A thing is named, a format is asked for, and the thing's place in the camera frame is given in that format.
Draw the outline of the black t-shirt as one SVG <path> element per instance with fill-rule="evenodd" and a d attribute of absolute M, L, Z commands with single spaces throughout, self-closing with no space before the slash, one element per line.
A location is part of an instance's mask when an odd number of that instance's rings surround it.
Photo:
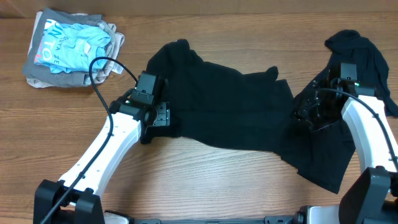
<path fill-rule="evenodd" d="M 165 80 L 159 100 L 170 104 L 170 124 L 141 139 L 186 137 L 213 147 L 276 151 L 292 106 L 277 67 L 243 75 L 203 61 L 187 40 L 164 45 L 146 71 Z"/>

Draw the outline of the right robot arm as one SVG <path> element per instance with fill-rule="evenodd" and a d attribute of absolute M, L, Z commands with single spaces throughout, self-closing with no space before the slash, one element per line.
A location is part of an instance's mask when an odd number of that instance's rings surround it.
<path fill-rule="evenodd" d="M 377 88 L 358 80 L 353 63 L 341 62 L 305 90 L 294 116 L 312 131 L 342 119 L 359 156 L 361 175 L 338 205 L 302 207 L 292 223 L 397 223 L 397 143 Z"/>

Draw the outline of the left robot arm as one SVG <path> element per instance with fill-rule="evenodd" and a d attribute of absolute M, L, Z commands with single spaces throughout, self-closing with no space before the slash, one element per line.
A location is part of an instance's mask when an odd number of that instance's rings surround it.
<path fill-rule="evenodd" d="M 34 223 L 133 223 L 103 210 L 101 198 L 128 150 L 148 129 L 170 124 L 169 104 L 160 101 L 166 83 L 142 72 L 136 86 L 111 103 L 102 130 L 76 164 L 58 181 L 43 180 L 37 187 Z"/>

